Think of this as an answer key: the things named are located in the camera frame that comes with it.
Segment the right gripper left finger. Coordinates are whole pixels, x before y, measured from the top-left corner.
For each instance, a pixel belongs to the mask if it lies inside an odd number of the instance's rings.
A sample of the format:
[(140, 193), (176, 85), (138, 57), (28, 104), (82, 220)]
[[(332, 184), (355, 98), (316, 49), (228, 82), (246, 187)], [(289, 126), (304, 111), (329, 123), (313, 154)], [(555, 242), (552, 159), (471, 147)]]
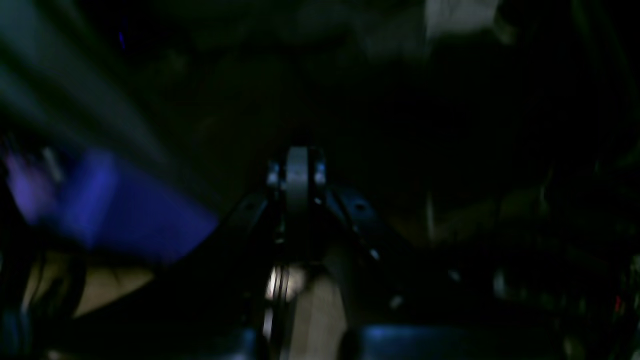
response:
[(266, 289), (277, 258), (286, 193), (284, 161), (265, 189), (245, 196), (192, 253), (153, 281), (158, 325), (152, 360), (269, 360)]

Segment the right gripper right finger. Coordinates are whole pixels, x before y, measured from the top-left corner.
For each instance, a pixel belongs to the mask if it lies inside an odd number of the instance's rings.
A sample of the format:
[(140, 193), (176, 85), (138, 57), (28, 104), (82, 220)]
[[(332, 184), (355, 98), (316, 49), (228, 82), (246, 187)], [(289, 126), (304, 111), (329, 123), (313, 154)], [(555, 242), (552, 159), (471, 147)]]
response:
[(350, 330), (428, 321), (427, 274), (418, 253), (349, 187), (327, 183), (316, 148), (300, 148), (300, 259), (336, 283)]

